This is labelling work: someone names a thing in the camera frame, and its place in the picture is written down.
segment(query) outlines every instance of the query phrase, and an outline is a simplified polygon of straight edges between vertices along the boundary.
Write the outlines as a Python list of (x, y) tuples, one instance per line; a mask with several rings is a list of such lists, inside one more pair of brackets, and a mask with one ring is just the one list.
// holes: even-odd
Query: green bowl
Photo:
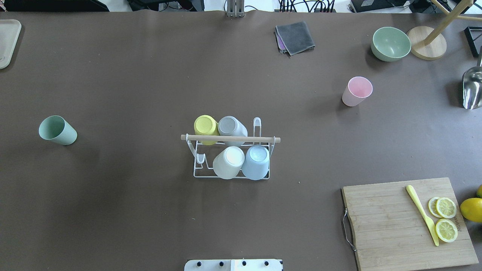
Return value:
[(412, 45), (407, 35), (394, 27), (382, 27), (375, 31), (372, 52), (380, 60), (392, 62), (408, 55)]

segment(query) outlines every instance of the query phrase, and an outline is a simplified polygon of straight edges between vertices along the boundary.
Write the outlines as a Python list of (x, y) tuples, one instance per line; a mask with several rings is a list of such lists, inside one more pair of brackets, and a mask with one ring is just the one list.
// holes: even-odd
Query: white mount plate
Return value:
[(0, 20), (0, 69), (10, 64), (21, 28), (17, 20)]
[(283, 260), (189, 260), (184, 266), (184, 271), (283, 271)]

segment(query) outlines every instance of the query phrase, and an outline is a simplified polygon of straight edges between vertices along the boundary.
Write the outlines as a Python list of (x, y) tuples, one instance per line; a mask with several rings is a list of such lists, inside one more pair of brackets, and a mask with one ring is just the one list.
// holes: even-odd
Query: lemon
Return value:
[(437, 208), (435, 204), (437, 203), (437, 200), (439, 197), (433, 197), (428, 201), (428, 210), (430, 211), (431, 214), (433, 214), (435, 217), (442, 218), (441, 215), (439, 215), (439, 212), (437, 212)]
[(439, 198), (435, 203), (435, 208), (443, 218), (453, 218), (457, 213), (457, 206), (449, 198)]
[(479, 189), (477, 189), (477, 197), (482, 198), (482, 185), (479, 186)]
[(460, 205), (460, 212), (468, 220), (482, 223), (482, 199), (466, 199)]
[(435, 232), (440, 240), (451, 243), (457, 239), (457, 226), (449, 219), (442, 218), (435, 224)]

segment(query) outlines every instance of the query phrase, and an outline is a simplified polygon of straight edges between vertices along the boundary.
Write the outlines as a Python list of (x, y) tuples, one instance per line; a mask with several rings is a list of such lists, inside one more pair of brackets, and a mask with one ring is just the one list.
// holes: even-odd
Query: lemon slice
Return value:
[(457, 206), (449, 198), (439, 198), (435, 203), (435, 209), (443, 218), (453, 218), (457, 213)]
[(435, 224), (437, 236), (444, 242), (451, 243), (457, 239), (457, 226), (449, 219), (442, 218)]
[(435, 217), (442, 218), (442, 216), (439, 215), (439, 212), (437, 212), (437, 207), (435, 206), (438, 199), (439, 199), (439, 197), (433, 197), (428, 201), (428, 210)]

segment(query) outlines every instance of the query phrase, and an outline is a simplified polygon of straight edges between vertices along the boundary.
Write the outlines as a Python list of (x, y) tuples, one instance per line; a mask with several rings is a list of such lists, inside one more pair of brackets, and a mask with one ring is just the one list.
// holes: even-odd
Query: stainless steel scoop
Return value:
[(482, 106), (482, 46), (477, 66), (468, 69), (462, 77), (464, 108), (476, 109)]

